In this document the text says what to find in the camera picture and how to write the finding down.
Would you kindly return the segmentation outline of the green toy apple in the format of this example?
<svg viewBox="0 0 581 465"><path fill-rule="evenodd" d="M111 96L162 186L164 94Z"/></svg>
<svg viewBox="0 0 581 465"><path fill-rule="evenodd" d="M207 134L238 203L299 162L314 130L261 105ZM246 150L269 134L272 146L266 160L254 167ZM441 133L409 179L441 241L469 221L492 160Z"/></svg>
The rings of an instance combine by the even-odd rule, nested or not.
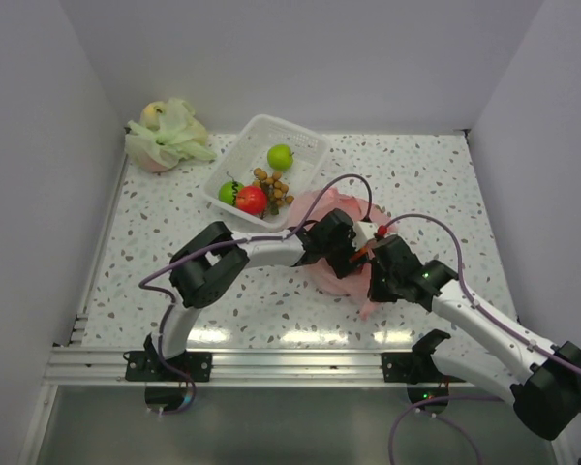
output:
<svg viewBox="0 0 581 465"><path fill-rule="evenodd" d="M276 171L286 171L293 165L293 152L288 145L277 144L267 151L268 165Z"/></svg>

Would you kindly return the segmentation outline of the red toy apple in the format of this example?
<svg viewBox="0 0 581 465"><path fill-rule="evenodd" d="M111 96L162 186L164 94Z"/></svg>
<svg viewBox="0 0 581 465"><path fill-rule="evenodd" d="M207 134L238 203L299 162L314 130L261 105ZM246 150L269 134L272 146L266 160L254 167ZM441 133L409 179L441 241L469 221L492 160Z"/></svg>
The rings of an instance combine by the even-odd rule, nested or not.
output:
<svg viewBox="0 0 581 465"><path fill-rule="evenodd" d="M261 215L267 205L267 195L257 186L245 186L235 196L235 206L250 215Z"/></svg>

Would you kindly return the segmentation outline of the brown longan bunch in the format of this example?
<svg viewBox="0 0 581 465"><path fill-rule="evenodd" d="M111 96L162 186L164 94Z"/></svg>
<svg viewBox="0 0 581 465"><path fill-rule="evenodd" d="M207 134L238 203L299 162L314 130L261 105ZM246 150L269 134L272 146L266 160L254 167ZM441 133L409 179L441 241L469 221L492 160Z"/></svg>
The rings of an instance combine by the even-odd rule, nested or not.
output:
<svg viewBox="0 0 581 465"><path fill-rule="evenodd" d="M267 198L267 204L260 218L277 216L284 207L291 206L294 196L290 193L288 184L282 181L282 173L279 170L268 173L262 168L253 170L254 187L259 187Z"/></svg>

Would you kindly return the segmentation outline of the pink plastic bag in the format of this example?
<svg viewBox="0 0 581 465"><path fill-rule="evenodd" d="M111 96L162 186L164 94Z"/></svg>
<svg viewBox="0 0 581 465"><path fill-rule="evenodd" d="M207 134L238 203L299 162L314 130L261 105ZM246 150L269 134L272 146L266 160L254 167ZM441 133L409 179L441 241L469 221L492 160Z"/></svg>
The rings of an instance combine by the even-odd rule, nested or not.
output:
<svg viewBox="0 0 581 465"><path fill-rule="evenodd" d="M287 217L286 226L293 228L300 223L308 208L313 203L319 191L306 192L297 197ZM341 194L336 188L330 188L318 202L316 208L308 217L309 220L321 220L330 210L338 208L347 213L354 221L362 219L366 213L368 202L362 198ZM315 286L326 294L347 296L359 307L359 318L366 321L381 305L368 299L371 270L364 265L359 271L343 279L338 279L326 260L306 267Z"/></svg>

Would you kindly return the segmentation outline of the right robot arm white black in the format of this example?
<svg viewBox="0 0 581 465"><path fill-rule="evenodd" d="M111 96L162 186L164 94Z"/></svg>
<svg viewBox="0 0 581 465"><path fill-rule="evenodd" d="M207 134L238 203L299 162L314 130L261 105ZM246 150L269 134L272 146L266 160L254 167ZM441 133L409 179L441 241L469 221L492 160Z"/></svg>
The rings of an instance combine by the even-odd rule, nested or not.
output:
<svg viewBox="0 0 581 465"><path fill-rule="evenodd" d="M450 334L434 329L412 348L408 381L440 374L471 383L512 406L538 437L552 441L581 412L581 349L558 346L501 314L467 288L459 274L438 260L422 263L397 234L369 243L376 302L403 299L454 324L479 350L465 356L446 345Z"/></svg>

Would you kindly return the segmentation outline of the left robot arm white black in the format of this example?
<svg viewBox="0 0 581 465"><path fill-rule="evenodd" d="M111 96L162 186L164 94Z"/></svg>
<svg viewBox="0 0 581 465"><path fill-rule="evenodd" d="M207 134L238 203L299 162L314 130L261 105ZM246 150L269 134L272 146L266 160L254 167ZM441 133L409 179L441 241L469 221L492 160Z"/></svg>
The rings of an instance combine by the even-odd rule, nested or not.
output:
<svg viewBox="0 0 581 465"><path fill-rule="evenodd" d="M168 273L172 285L170 307L159 329L144 343L150 372L164 381L179 374L187 340L201 310L217 302L246 269L303 267L324 260L337 279L357 272L368 262L368 253L357 244L356 226L338 208L319 221L308 220L269 234L233 232L222 221L208 225L171 258L167 267L139 284L154 291L150 282Z"/></svg>

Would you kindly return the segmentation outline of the red orange chili pepper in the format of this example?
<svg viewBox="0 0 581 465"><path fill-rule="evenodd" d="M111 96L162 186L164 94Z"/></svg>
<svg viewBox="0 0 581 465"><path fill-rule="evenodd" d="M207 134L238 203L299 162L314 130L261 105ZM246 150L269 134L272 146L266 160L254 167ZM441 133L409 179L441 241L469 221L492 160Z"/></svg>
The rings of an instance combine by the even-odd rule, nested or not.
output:
<svg viewBox="0 0 581 465"><path fill-rule="evenodd" d="M358 249L350 258L349 261L351 263L359 261L362 257L366 256L369 253L369 247L364 246Z"/></svg>

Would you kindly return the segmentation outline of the green striped toy melon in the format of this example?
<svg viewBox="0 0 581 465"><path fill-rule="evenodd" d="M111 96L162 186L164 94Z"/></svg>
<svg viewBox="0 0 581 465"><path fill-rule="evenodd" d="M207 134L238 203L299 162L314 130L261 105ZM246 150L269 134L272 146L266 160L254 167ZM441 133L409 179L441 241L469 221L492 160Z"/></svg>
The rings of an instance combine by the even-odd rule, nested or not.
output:
<svg viewBox="0 0 581 465"><path fill-rule="evenodd" d="M232 176L225 182L218 191L218 200L224 204L236 207L237 196L244 188L244 184L238 182Z"/></svg>

